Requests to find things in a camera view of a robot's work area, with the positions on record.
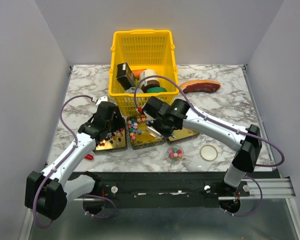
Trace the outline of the gold candy tin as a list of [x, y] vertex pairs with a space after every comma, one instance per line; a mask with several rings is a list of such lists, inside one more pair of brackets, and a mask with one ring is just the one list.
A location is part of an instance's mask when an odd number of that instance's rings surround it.
[[176, 129], [173, 135], [166, 138], [165, 141], [168, 145], [180, 144], [186, 141], [196, 139], [200, 135], [199, 132], [195, 130], [190, 130], [187, 128]]
[[128, 148], [126, 130], [109, 132], [93, 150], [95, 154], [125, 151]]
[[133, 150], [159, 146], [165, 143], [163, 138], [158, 139], [147, 132], [149, 123], [150, 121], [145, 114], [132, 115], [126, 118], [128, 138]]

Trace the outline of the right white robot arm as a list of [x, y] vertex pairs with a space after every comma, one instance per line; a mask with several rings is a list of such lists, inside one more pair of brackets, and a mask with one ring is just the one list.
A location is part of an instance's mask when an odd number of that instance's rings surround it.
[[255, 169], [262, 149], [260, 128], [250, 125], [246, 128], [213, 117], [182, 99], [171, 105], [157, 97], [150, 99], [141, 107], [148, 117], [149, 125], [165, 138], [171, 137], [175, 130], [186, 128], [211, 137], [235, 151], [234, 159], [220, 183], [220, 191], [231, 196], [238, 190], [241, 180]]

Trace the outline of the metal candy scoop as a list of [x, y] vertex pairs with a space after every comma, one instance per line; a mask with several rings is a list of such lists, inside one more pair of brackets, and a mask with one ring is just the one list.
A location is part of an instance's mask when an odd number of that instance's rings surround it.
[[156, 129], [151, 126], [146, 127], [146, 132], [149, 133], [151, 136], [155, 137], [156, 139], [163, 139], [164, 136], [159, 133]]

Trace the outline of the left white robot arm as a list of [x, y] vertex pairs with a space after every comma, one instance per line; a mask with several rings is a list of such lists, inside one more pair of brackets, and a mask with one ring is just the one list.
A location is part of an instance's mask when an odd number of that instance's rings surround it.
[[73, 142], [41, 172], [32, 171], [26, 179], [25, 201], [35, 221], [41, 214], [51, 221], [63, 213], [67, 203], [87, 194], [94, 198], [100, 194], [100, 178], [94, 173], [83, 173], [70, 180], [79, 163], [106, 139], [108, 133], [123, 129], [125, 119], [119, 107], [102, 101], [92, 117], [82, 124]]

